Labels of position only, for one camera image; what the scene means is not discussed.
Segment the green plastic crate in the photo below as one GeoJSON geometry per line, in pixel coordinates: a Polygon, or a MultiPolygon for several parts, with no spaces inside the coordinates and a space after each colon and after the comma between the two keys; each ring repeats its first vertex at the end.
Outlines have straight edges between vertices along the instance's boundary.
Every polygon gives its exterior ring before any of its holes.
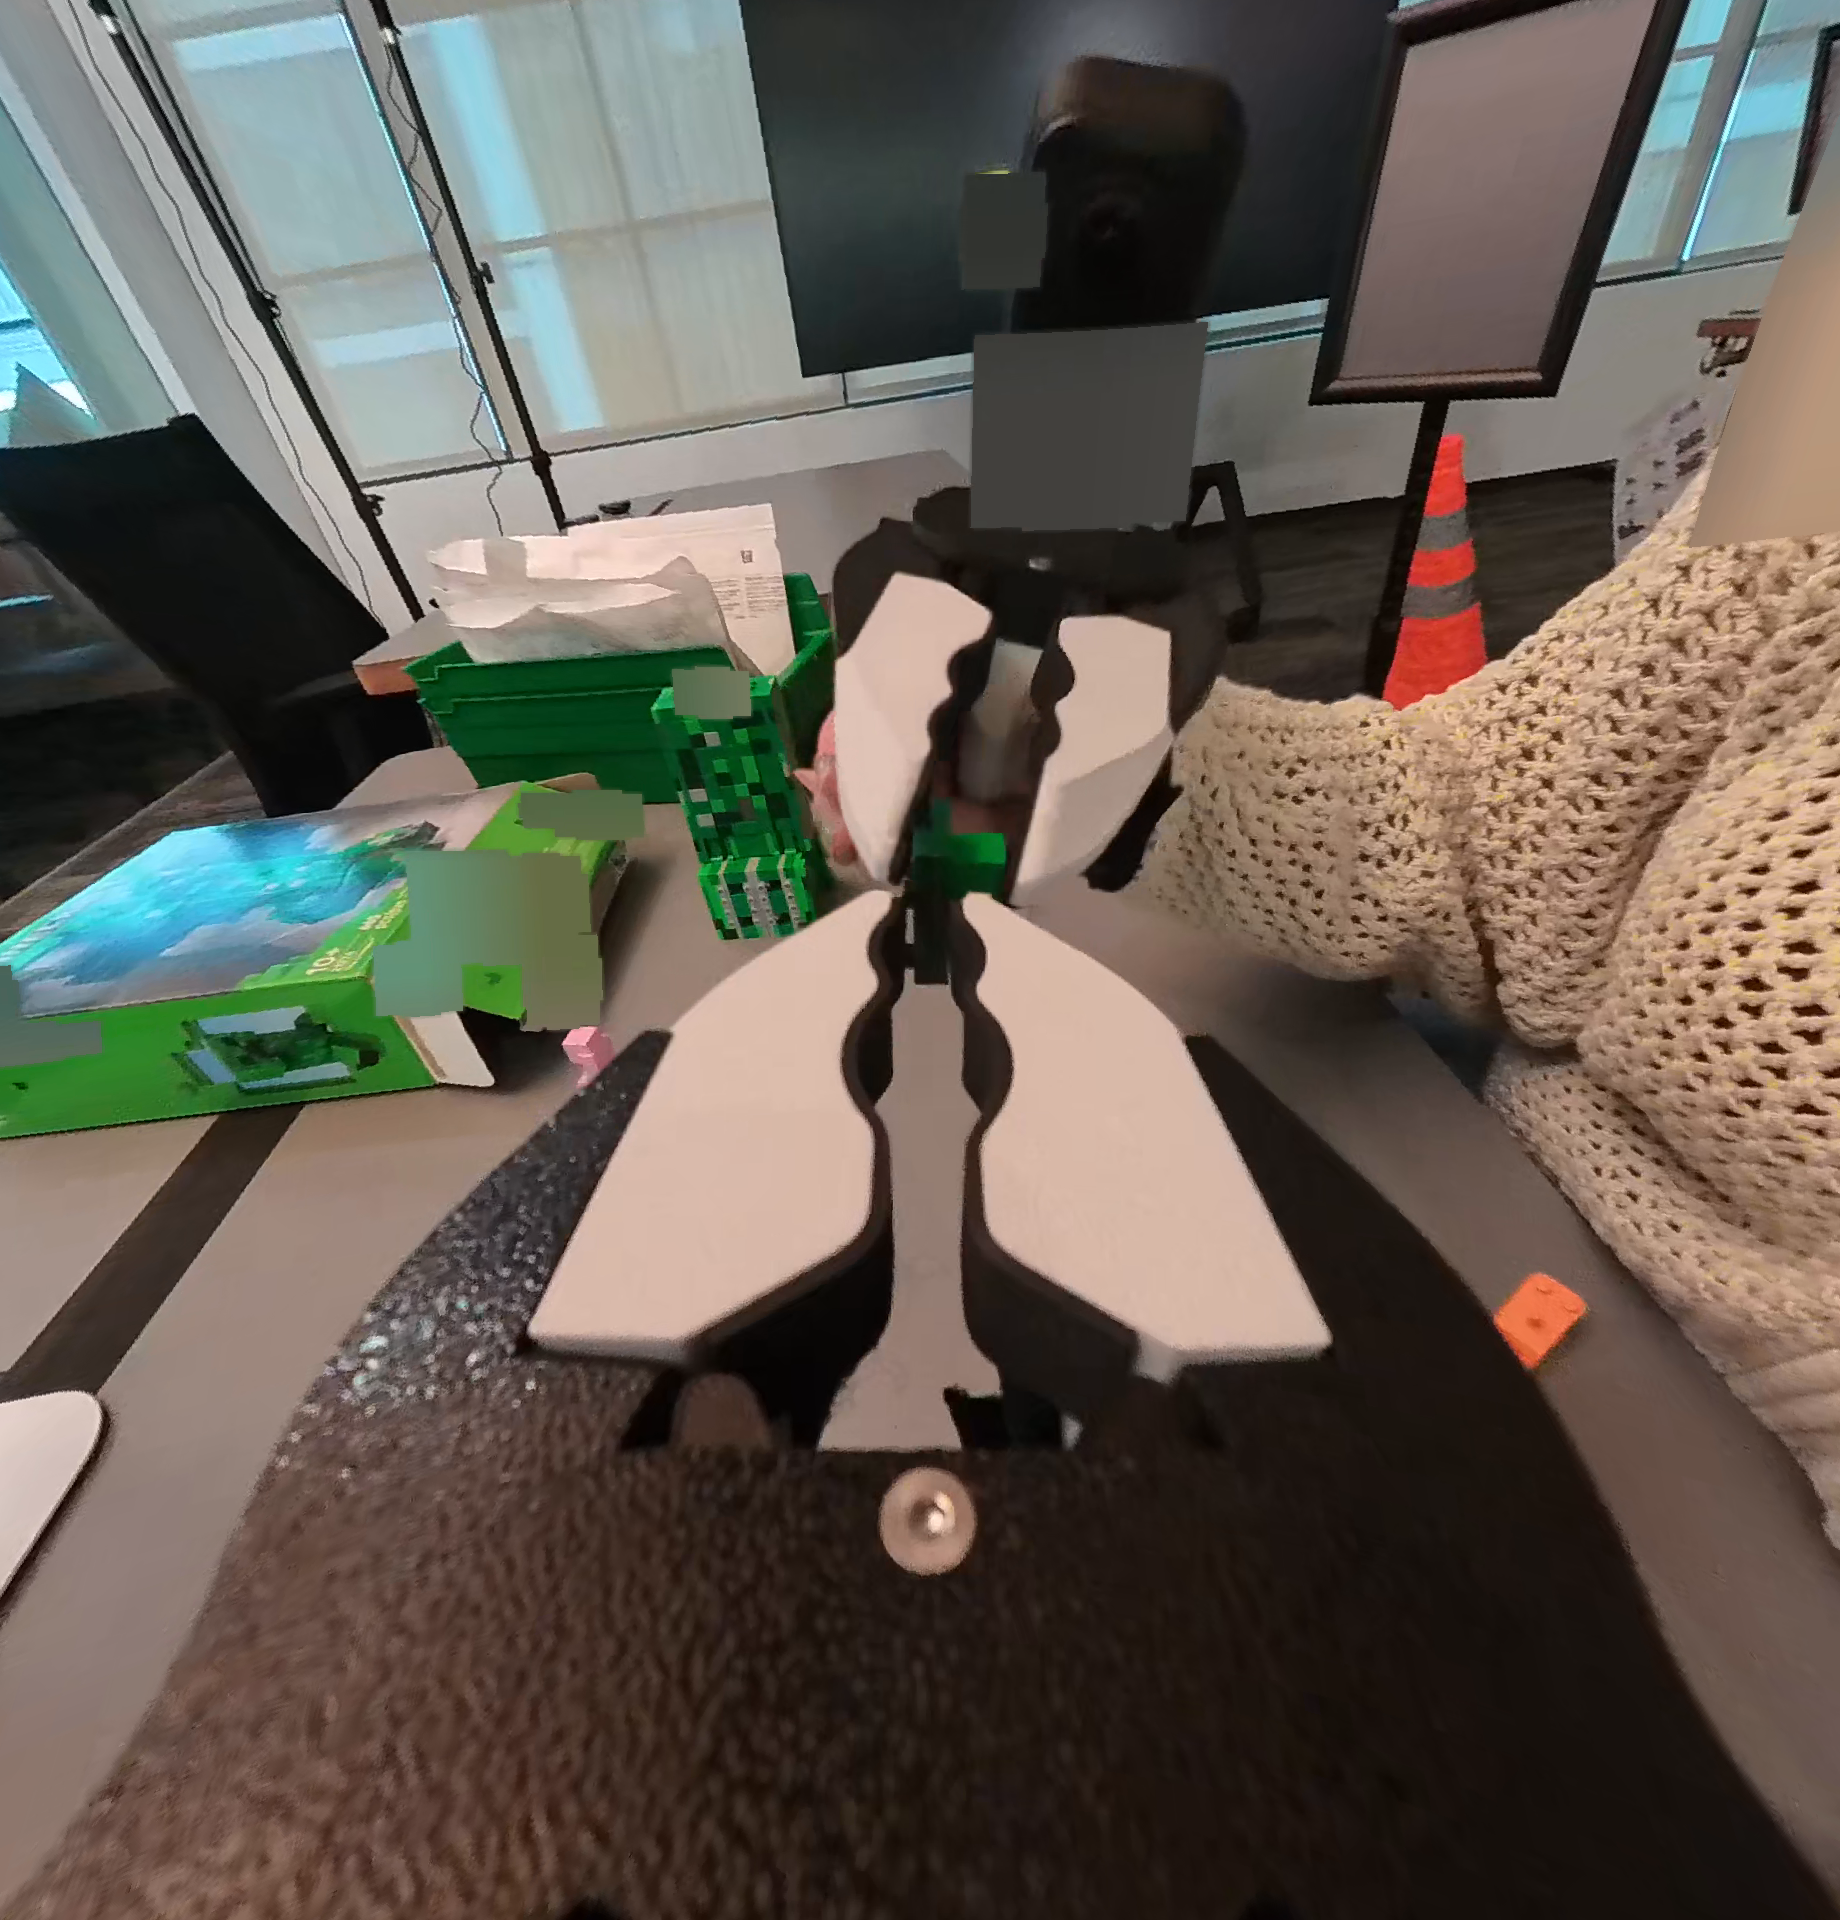
{"type": "Polygon", "coordinates": [[[730,661],[722,646],[614,651],[475,661],[464,642],[410,659],[406,674],[475,786],[594,774],[602,788],[669,805],[675,786],[651,706],[678,666],[730,661]]]}

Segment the black wall screen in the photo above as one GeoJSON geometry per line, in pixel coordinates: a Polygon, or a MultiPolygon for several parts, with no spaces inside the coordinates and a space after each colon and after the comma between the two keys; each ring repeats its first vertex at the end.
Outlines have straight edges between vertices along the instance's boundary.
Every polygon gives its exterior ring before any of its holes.
{"type": "Polygon", "coordinates": [[[1323,299],[1390,2],[741,2],[798,374],[965,355],[997,299],[957,282],[965,177],[1017,166],[1079,57],[1231,83],[1244,160],[1198,317],[1323,299]]]}

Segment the white plastic bag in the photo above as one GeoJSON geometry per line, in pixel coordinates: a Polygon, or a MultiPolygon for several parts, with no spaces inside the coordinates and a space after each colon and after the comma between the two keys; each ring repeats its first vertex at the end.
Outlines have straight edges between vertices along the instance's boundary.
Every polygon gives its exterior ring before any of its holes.
{"type": "Polygon", "coordinates": [[[428,551],[428,568],[475,661],[721,646],[751,674],[776,674],[795,656],[768,506],[450,539],[428,551]]]}

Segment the dark green lego assembly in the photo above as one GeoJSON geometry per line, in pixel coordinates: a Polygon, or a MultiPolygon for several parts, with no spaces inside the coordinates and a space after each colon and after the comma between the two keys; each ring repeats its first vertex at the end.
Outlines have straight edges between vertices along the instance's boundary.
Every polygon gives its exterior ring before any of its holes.
{"type": "Polygon", "coordinates": [[[908,971],[919,988],[943,988],[952,980],[952,904],[1000,891],[1005,833],[957,828],[952,800],[933,800],[919,815],[908,852],[908,971]]]}

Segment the black framed sign stand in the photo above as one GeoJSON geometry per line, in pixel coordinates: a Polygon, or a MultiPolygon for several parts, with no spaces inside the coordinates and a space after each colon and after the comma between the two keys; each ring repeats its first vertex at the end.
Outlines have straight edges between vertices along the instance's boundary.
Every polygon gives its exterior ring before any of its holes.
{"type": "Polygon", "coordinates": [[[1559,397],[1689,2],[1390,12],[1364,202],[1310,402],[1421,402],[1383,598],[1377,692],[1455,398],[1559,397]]]}

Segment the orange brick separator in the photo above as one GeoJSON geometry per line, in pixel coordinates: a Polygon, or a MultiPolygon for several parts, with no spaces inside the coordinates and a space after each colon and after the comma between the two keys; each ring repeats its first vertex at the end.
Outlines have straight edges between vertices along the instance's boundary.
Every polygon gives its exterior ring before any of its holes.
{"type": "Polygon", "coordinates": [[[1546,1272],[1526,1272],[1492,1311],[1492,1329],[1518,1367],[1534,1370],[1570,1341],[1586,1313],[1587,1304],[1570,1283],[1546,1272]]]}

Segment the white framed window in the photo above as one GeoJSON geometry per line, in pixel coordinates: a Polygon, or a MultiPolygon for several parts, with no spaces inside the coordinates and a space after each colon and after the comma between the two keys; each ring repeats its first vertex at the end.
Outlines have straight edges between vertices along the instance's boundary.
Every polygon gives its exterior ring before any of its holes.
{"type": "MultiPolygon", "coordinates": [[[[127,2],[354,468],[525,458],[372,2],[127,2]]],[[[392,2],[548,452],[834,408],[739,2],[392,2]]]]}

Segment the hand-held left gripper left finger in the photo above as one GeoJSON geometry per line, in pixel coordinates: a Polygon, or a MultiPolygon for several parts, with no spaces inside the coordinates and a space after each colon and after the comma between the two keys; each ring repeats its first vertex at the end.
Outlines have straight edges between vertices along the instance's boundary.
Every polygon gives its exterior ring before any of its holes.
{"type": "Polygon", "coordinates": [[[823,1435],[890,1313],[875,1101],[901,925],[863,891],[678,1018],[533,1305],[538,1348],[722,1370],[823,1435]]]}

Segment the white printed paper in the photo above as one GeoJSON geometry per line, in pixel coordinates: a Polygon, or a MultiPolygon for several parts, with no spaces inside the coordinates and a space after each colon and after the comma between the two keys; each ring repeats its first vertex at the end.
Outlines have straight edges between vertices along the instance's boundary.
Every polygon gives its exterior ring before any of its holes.
{"type": "Polygon", "coordinates": [[[1654,408],[1624,440],[1610,471],[1610,555],[1628,561],[1666,514],[1677,510],[1689,482],[1706,464],[1728,393],[1723,381],[1696,387],[1654,408]]]}

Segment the black office chair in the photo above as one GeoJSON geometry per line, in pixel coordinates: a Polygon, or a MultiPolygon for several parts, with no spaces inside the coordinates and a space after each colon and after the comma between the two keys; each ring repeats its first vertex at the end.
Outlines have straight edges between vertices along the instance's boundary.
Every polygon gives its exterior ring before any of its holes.
{"type": "Polygon", "coordinates": [[[326,810],[428,751],[419,695],[354,674],[386,626],[199,416],[0,445],[0,514],[205,708],[268,815],[326,810]]]}

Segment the orange traffic cone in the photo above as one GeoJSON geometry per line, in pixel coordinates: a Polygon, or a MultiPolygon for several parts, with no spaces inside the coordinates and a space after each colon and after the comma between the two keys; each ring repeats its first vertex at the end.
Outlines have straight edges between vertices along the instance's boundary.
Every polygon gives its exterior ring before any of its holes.
{"type": "Polygon", "coordinates": [[[1409,551],[1383,699],[1390,708],[1409,708],[1468,682],[1480,666],[1485,626],[1473,537],[1468,525],[1468,440],[1464,433],[1445,433],[1437,440],[1423,514],[1409,551]]]}

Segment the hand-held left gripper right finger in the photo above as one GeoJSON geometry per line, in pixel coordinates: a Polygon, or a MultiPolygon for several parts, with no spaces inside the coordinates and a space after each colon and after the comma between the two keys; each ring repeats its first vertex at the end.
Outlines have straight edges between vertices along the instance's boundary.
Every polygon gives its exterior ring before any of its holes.
{"type": "Polygon", "coordinates": [[[960,1283],[1000,1385],[1087,1427],[1134,1379],[1329,1353],[1177,1026],[1014,908],[952,911],[969,1137],[960,1283]]]}

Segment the black tripod pole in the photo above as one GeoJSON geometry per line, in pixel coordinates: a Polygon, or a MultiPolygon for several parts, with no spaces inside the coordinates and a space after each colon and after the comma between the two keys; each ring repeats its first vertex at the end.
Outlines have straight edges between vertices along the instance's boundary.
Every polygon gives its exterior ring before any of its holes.
{"type": "Polygon", "coordinates": [[[156,134],[158,134],[158,146],[169,149],[172,162],[177,162],[181,177],[185,177],[185,198],[203,208],[217,248],[226,251],[226,257],[232,264],[232,274],[279,359],[279,365],[284,369],[312,430],[318,433],[326,458],[330,458],[330,468],[339,471],[339,482],[345,486],[350,495],[350,506],[354,514],[360,518],[360,529],[370,534],[378,555],[381,555],[381,568],[390,570],[392,588],[398,589],[405,604],[410,618],[421,618],[428,604],[414,589],[414,584],[406,577],[392,539],[386,537],[381,529],[381,502],[378,495],[370,495],[318,402],[318,393],[304,369],[304,362],[298,359],[292,350],[292,337],[283,325],[283,308],[279,308],[279,295],[268,289],[268,282],[260,276],[217,185],[214,185],[214,174],[205,171],[189,134],[185,134],[185,123],[169,108],[162,99],[162,86],[156,83],[156,76],[148,71],[148,64],[141,62],[137,47],[129,40],[127,34],[127,15],[119,12],[119,2],[85,2],[86,15],[100,22],[100,29],[106,34],[119,64],[129,71],[137,95],[141,95],[141,108],[148,111],[148,119],[156,123],[156,134]]]}
{"type": "Polygon", "coordinates": [[[533,481],[542,482],[551,529],[567,534],[567,510],[564,510],[564,495],[555,486],[551,458],[548,458],[548,450],[542,440],[542,430],[533,422],[533,411],[530,411],[523,381],[519,381],[519,365],[513,365],[505,331],[500,325],[494,269],[490,269],[486,257],[478,257],[478,251],[472,243],[472,233],[467,233],[467,224],[459,215],[459,204],[457,204],[457,194],[452,194],[452,177],[447,171],[442,149],[437,149],[437,139],[429,134],[429,123],[428,123],[428,108],[419,99],[419,86],[410,78],[406,57],[405,57],[405,29],[398,29],[398,22],[392,15],[392,2],[372,2],[372,20],[378,20],[378,39],[386,47],[390,71],[392,71],[392,78],[405,91],[405,113],[410,123],[414,152],[419,152],[419,160],[421,160],[421,166],[429,174],[429,185],[433,185],[437,204],[447,213],[450,243],[452,243],[457,264],[459,264],[459,269],[464,269],[464,276],[472,285],[475,342],[478,342],[478,348],[472,348],[475,369],[485,374],[486,365],[494,365],[494,386],[486,387],[486,402],[503,417],[503,438],[505,440],[523,438],[525,464],[533,468],[533,481]]]}

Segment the large green lego figure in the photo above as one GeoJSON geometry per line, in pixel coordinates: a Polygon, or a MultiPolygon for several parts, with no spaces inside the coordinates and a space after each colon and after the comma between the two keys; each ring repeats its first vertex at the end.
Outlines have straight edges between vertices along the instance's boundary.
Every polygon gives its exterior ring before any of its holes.
{"type": "Polygon", "coordinates": [[[678,666],[651,706],[651,728],[716,937],[763,941],[810,925],[830,873],[773,678],[722,661],[678,666]]]}

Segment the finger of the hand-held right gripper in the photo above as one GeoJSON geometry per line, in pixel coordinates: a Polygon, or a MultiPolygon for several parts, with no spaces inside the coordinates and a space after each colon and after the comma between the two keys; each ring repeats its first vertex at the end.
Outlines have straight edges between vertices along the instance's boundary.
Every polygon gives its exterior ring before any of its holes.
{"type": "Polygon", "coordinates": [[[993,666],[993,612],[952,584],[895,570],[858,640],[834,666],[834,777],[837,810],[862,873],[901,891],[909,833],[943,779],[948,805],[974,806],[971,831],[993,800],[971,800],[965,723],[993,666]]]}
{"type": "Polygon", "coordinates": [[[1010,904],[1080,877],[1132,821],[1172,751],[1172,635],[1127,612],[1071,612],[1050,640],[1066,670],[1045,715],[1028,831],[1010,904]]]}

